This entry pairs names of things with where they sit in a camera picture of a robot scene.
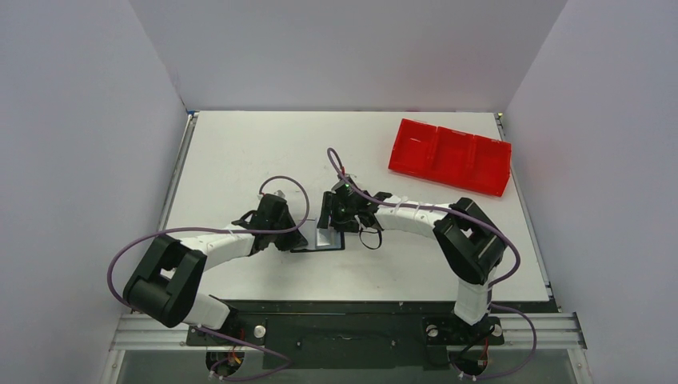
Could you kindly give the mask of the black leather card holder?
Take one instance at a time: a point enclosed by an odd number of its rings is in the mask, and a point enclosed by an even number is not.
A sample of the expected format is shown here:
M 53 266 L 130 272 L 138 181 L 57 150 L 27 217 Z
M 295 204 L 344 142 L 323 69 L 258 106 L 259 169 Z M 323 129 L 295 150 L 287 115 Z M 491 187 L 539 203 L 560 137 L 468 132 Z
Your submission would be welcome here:
M 318 228 L 317 220 L 307 219 L 299 228 L 300 233 L 307 240 L 307 245 L 299 246 L 290 251 L 290 253 L 313 253 L 340 251 L 345 249 L 345 236 L 342 232 L 328 227 L 327 229 Z

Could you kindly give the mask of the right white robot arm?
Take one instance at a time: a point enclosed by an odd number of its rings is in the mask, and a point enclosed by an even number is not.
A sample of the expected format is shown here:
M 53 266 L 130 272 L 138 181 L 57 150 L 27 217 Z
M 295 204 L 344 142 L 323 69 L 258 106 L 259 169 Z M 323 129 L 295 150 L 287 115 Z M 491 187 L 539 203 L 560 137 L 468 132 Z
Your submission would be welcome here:
M 338 182 L 323 194 L 317 227 L 355 234 L 374 230 L 379 235 L 399 230 L 437 241 L 459 281 L 451 331 L 462 342 L 482 332 L 491 302 L 490 283 L 507 245 L 472 199 L 430 205 L 387 192 L 358 193 L 349 183 Z

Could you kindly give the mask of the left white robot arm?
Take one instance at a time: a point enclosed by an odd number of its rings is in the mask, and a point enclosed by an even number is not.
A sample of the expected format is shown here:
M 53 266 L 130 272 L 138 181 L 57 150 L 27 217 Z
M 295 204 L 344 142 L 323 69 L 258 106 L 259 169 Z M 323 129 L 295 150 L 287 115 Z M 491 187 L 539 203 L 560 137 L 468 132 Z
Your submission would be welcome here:
M 184 239 L 168 232 L 154 235 L 122 299 L 168 328 L 180 323 L 203 326 L 217 343 L 228 344 L 237 337 L 239 324 L 227 304 L 199 292 L 204 272 L 255 255 L 269 245 L 286 252 L 307 244 L 287 201 L 264 194 L 257 209 L 223 229 L 198 230 L 196 236 Z

